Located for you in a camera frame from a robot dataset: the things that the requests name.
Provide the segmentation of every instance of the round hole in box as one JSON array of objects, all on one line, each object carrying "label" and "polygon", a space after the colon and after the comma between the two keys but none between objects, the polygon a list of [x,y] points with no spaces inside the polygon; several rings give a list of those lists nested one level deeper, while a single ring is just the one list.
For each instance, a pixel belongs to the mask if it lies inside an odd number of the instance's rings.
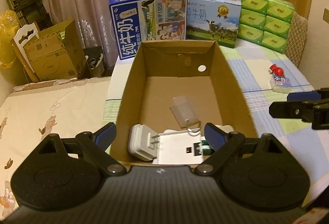
[{"label": "round hole in box", "polygon": [[200,65],[200,66],[198,67],[198,71],[199,71],[199,72],[205,72],[206,69],[207,69],[207,67],[206,67],[205,65]]}]

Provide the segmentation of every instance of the green tissue pack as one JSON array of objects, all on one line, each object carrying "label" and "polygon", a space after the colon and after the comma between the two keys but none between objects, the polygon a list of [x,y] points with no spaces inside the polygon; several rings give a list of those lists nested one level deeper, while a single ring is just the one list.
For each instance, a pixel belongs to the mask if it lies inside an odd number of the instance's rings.
[{"label": "green tissue pack", "polygon": [[291,23],[294,10],[294,6],[287,1],[269,0],[267,15]]},{"label": "green tissue pack", "polygon": [[263,31],[244,24],[240,24],[237,37],[246,41],[260,44],[263,38]]},{"label": "green tissue pack", "polygon": [[266,15],[253,12],[247,9],[241,9],[240,23],[264,30]]},{"label": "green tissue pack", "polygon": [[243,9],[266,14],[269,6],[269,0],[241,0]]},{"label": "green tissue pack", "polygon": [[290,30],[290,24],[272,16],[266,16],[264,30],[287,39]]},{"label": "green tissue pack", "polygon": [[266,48],[270,48],[274,51],[284,53],[287,47],[287,40],[267,31],[264,31],[261,45]]}]

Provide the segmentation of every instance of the light blue milk box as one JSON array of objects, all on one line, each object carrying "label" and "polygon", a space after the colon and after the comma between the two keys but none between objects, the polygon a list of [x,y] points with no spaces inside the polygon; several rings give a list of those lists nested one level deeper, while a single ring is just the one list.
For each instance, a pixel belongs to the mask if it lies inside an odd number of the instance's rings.
[{"label": "light blue milk box", "polygon": [[234,48],[240,13],[240,1],[188,0],[186,38]]},{"label": "light blue milk box", "polygon": [[134,57],[142,41],[184,40],[187,0],[110,0],[121,60]]}]

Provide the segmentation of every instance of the beige bedspread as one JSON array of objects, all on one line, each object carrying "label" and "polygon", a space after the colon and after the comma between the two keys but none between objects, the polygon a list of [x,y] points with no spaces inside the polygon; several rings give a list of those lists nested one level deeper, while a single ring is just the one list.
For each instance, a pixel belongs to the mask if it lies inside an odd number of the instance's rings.
[{"label": "beige bedspread", "polygon": [[18,205],[10,179],[50,133],[62,138],[102,125],[110,77],[57,81],[16,88],[0,108],[0,218]]}]

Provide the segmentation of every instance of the wall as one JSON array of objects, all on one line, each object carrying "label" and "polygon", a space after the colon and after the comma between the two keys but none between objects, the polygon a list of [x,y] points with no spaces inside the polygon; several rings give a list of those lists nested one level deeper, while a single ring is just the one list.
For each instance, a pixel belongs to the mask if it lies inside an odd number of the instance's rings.
[{"label": "wall", "polygon": [[[6,0],[0,0],[0,14],[9,9]],[[11,93],[14,86],[26,84],[22,64],[16,59],[10,69],[0,69],[0,105]]]},{"label": "wall", "polygon": [[329,87],[329,24],[323,17],[329,0],[312,0],[309,30],[299,69],[314,88]]}]

